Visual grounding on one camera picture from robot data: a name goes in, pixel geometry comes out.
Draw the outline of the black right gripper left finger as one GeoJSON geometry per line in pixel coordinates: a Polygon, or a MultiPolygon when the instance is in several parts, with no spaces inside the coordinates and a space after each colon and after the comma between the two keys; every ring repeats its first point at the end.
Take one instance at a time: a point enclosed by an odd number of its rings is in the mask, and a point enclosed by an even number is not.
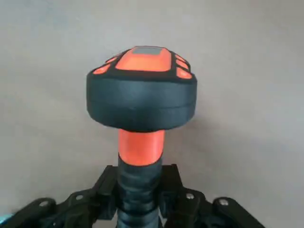
{"type": "Polygon", "coordinates": [[[120,165],[109,165],[90,189],[73,192],[65,201],[38,198],[14,214],[16,228],[91,228],[98,220],[117,215],[116,227],[124,226],[118,181],[120,165]]]}

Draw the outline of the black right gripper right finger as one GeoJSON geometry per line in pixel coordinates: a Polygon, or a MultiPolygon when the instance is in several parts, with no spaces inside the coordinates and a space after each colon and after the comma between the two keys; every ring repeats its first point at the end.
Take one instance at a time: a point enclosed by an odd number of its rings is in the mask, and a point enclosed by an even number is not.
{"type": "Polygon", "coordinates": [[[205,195],[183,186],[176,164],[163,165],[159,184],[159,207],[167,219],[165,228],[263,228],[236,200],[205,195]]]}

